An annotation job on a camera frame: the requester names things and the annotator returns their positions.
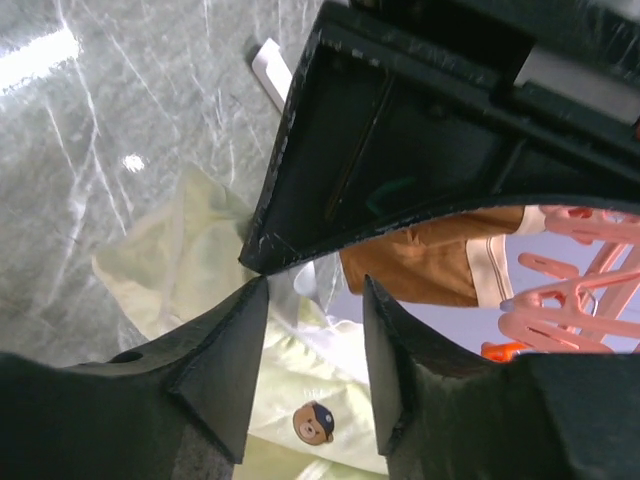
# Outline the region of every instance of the bear face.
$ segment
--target bear face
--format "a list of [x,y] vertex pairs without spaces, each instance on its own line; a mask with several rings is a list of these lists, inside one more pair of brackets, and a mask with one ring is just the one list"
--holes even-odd
[[318,446],[333,441],[333,414],[317,402],[305,403],[293,414],[293,428],[307,445]]

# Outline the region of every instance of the black plastic panel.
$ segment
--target black plastic panel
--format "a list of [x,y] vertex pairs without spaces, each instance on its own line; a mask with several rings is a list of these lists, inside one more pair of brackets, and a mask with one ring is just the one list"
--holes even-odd
[[380,0],[378,11],[481,62],[504,65],[529,39],[640,86],[640,27],[607,5],[614,1]]
[[[515,38],[505,31],[505,42]],[[640,211],[631,126],[532,84],[510,87],[523,60],[515,50],[510,67],[476,63],[457,48],[323,6],[294,75],[244,265],[271,274],[483,207]]]

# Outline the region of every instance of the pink plastic hanger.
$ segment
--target pink plastic hanger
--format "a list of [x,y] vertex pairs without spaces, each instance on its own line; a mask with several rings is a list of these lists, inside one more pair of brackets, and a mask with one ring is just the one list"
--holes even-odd
[[[610,353],[602,341],[618,335],[640,341],[640,324],[618,320],[640,287],[640,217],[606,210],[541,207],[547,230],[568,235],[589,245],[604,245],[585,274],[575,265],[523,253],[518,261],[558,280],[520,292],[503,302],[506,312],[498,321],[500,331],[515,340],[504,345],[486,343],[482,354],[495,361],[509,361],[521,351]],[[616,260],[632,245],[618,270]],[[594,294],[605,289],[600,300]]]

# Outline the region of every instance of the gray marble floor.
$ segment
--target gray marble floor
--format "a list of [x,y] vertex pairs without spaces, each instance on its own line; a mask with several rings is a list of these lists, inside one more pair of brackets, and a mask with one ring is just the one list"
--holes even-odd
[[0,350],[53,364],[143,341],[90,258],[195,162],[254,204],[278,113],[246,56],[294,67],[320,0],[0,0]]

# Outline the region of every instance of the light yellow fabric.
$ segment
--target light yellow fabric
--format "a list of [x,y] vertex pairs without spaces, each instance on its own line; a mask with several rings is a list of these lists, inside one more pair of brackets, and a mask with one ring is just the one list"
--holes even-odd
[[[94,271],[142,334],[157,338],[213,308],[253,276],[237,262],[251,213],[191,166],[172,201],[121,243],[100,251]],[[296,295],[290,284],[271,282],[274,288]],[[278,293],[273,297],[288,296]],[[363,380],[362,326],[328,319],[304,297],[299,305],[296,323],[284,317],[287,310],[270,304],[250,441],[235,478],[385,478]],[[296,436],[293,413],[310,400],[333,413],[333,443],[312,447]]]

